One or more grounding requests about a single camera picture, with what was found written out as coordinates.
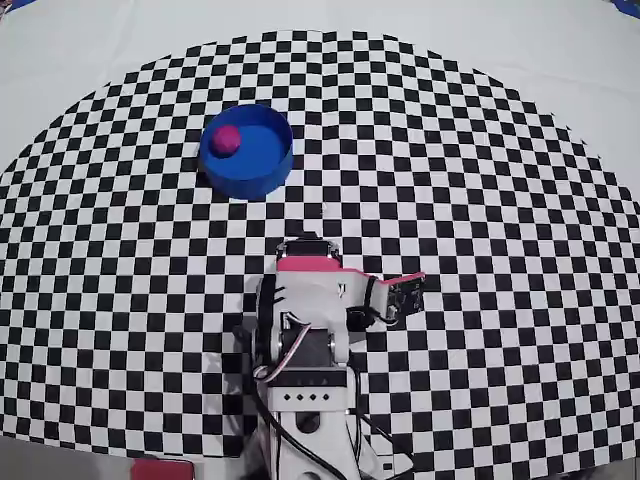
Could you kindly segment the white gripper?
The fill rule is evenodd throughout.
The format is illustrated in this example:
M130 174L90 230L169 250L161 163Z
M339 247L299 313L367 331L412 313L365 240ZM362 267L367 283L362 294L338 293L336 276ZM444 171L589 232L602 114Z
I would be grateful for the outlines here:
M283 298L283 305L297 306L294 314L303 323L315 329L347 332L344 307L374 305L374 287L369 286L369 278L369 275L355 269L278 271L276 278L263 277L256 297L256 349L270 349L277 289L276 297Z

